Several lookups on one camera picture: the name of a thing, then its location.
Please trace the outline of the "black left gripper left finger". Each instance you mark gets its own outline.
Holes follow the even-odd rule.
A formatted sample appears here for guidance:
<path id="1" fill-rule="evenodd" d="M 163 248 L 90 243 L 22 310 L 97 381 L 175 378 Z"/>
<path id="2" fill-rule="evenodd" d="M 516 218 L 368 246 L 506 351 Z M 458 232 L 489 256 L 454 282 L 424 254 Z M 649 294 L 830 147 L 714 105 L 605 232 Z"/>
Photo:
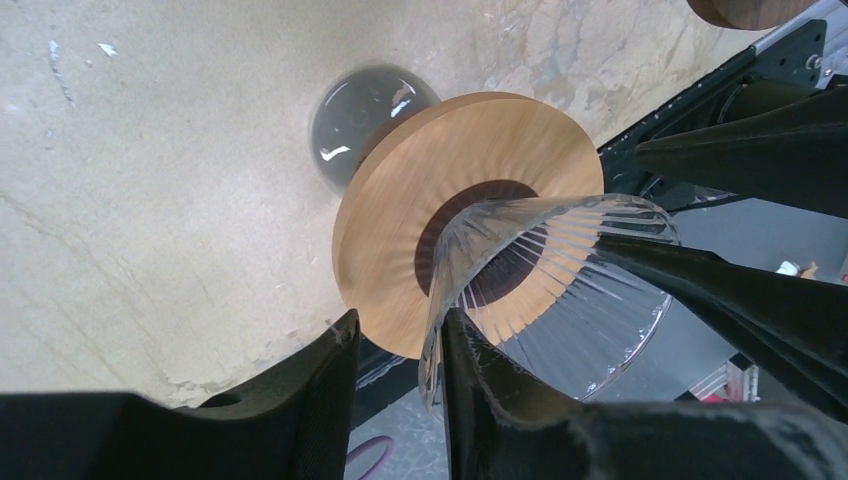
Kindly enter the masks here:
<path id="1" fill-rule="evenodd" d="M 197 407 L 130 392 L 5 394 L 5 479 L 340 479 L 359 317 Z"/>

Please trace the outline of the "grey glass carafe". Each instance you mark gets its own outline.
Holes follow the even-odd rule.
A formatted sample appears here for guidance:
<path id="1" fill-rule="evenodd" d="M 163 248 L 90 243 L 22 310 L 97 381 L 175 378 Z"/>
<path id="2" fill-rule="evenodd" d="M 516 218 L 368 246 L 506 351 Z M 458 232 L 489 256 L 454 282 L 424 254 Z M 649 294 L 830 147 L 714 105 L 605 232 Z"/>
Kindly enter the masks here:
<path id="1" fill-rule="evenodd" d="M 391 64 L 371 64 L 340 77 L 313 116 L 314 164 L 341 195 L 371 150 L 404 121 L 441 102 L 419 76 Z"/>

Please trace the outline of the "dark walnut dripper stand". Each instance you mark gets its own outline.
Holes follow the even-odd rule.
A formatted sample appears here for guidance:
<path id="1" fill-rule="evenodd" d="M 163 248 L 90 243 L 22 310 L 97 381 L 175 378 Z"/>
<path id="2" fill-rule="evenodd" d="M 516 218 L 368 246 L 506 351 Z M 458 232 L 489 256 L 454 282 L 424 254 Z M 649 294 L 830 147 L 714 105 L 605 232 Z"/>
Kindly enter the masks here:
<path id="1" fill-rule="evenodd" d="M 815 3 L 816 0 L 687 0 L 690 9 L 710 25 L 744 31 L 781 26 Z"/>

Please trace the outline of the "light bamboo dripper stand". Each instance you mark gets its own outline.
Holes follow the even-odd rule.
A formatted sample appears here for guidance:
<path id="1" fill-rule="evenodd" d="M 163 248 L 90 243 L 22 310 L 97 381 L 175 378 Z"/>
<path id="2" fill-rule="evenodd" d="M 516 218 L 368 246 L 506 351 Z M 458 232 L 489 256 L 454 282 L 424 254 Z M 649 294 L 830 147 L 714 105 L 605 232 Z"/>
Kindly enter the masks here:
<path id="1" fill-rule="evenodd" d="M 478 92 L 428 107 L 373 147 L 343 195 L 332 239 L 341 297 L 370 341 L 417 359 L 435 242 L 452 216 L 484 199 L 603 190 L 591 138 L 552 106 Z"/>

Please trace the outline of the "clear glass dripper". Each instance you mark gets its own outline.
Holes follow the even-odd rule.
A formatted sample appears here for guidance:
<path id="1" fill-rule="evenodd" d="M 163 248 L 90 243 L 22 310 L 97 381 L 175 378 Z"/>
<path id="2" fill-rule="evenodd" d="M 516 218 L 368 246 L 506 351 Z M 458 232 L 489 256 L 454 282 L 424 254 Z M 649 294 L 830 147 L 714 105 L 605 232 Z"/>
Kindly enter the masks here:
<path id="1" fill-rule="evenodd" d="M 634 361 L 672 297 L 616 265 L 605 240 L 676 246 L 669 214 L 638 196 L 485 200 L 454 216 L 433 253 L 419 392 L 442 418 L 442 326 L 467 315 L 484 339 L 577 400 L 603 391 Z"/>

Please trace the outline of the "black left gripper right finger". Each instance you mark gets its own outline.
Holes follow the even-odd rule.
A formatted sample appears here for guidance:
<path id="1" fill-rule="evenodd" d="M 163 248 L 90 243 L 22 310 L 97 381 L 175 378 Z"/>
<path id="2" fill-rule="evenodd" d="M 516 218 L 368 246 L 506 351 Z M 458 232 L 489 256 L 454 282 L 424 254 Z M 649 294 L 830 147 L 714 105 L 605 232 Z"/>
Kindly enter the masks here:
<path id="1" fill-rule="evenodd" d="M 491 345 L 466 313 L 440 331 L 454 479 L 843 479 L 847 434 L 798 405 L 583 403 Z"/>

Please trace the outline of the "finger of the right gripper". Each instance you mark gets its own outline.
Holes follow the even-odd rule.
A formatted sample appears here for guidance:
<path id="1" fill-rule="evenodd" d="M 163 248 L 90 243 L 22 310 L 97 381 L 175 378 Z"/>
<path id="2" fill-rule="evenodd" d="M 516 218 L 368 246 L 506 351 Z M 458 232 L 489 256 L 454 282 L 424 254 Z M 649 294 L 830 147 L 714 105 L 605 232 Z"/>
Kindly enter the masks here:
<path id="1" fill-rule="evenodd" d="M 847 215 L 847 89 L 768 113 L 644 142 L 647 171 L 695 185 Z"/>
<path id="2" fill-rule="evenodd" d="M 595 245 L 670 294 L 802 401 L 847 421 L 847 288 L 624 236 Z"/>

